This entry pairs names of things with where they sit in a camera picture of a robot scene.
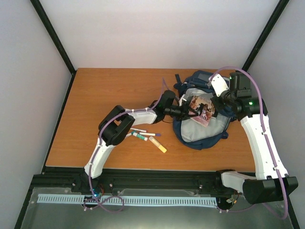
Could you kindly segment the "pink illustrated paperback book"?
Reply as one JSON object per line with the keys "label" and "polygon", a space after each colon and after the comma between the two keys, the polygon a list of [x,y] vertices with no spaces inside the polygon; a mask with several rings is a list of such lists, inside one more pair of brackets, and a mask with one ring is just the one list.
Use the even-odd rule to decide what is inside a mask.
{"label": "pink illustrated paperback book", "polygon": [[189,107],[191,119],[203,127],[207,127],[215,113],[215,107],[211,99],[206,96],[193,96]]}

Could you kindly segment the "navy blue student backpack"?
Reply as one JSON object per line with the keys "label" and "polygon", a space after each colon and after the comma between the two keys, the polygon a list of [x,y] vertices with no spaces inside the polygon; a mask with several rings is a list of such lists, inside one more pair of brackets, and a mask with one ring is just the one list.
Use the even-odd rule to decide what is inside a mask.
{"label": "navy blue student backpack", "polygon": [[[177,83],[173,87],[178,91],[179,99],[183,94],[191,98],[206,96],[211,99],[215,92],[212,87],[207,86],[210,76],[212,73],[198,70],[182,82],[179,75],[176,75]],[[183,120],[174,118],[173,131],[185,146],[203,150],[213,147],[221,139],[227,139],[227,128],[235,120],[236,116],[231,108],[225,107],[223,111],[215,111],[207,127],[203,127],[191,118]]]}

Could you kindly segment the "green white glue stick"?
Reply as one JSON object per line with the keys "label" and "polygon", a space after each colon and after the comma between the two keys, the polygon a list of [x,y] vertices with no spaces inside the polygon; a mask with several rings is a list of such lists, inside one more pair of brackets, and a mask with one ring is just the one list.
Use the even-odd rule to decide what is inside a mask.
{"label": "green white glue stick", "polygon": [[136,138],[139,138],[139,139],[144,140],[144,141],[148,140],[147,137],[145,137],[145,136],[143,136],[143,135],[141,135],[141,134],[139,134],[137,132],[133,132],[132,135],[135,136]]}

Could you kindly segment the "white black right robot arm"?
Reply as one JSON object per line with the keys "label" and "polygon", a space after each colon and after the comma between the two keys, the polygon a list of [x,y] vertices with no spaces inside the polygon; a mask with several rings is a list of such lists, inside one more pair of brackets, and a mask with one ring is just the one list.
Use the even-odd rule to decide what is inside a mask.
{"label": "white black right robot arm", "polygon": [[231,108],[240,121],[254,158],[255,176],[223,170],[221,183],[242,193],[249,204],[287,201],[298,181],[289,176],[278,155],[260,90],[247,72],[231,73],[229,80],[219,73],[211,76],[208,85],[215,93],[212,102],[217,111]]}

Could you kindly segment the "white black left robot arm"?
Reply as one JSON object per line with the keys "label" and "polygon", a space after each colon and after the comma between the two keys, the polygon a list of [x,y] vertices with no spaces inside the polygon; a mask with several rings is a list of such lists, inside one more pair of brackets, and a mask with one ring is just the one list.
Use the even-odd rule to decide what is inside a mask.
{"label": "white black left robot arm", "polygon": [[189,119],[189,105],[191,97],[182,96],[178,104],[174,105],[176,95],[171,90],[166,90],[158,100],[142,109],[125,109],[120,105],[115,106],[101,121],[98,126],[98,140],[89,162],[84,167],[87,176],[82,181],[82,186],[89,192],[98,189],[99,177],[111,151],[120,144],[128,134],[131,127],[142,124],[156,124],[165,116],[177,119]]}

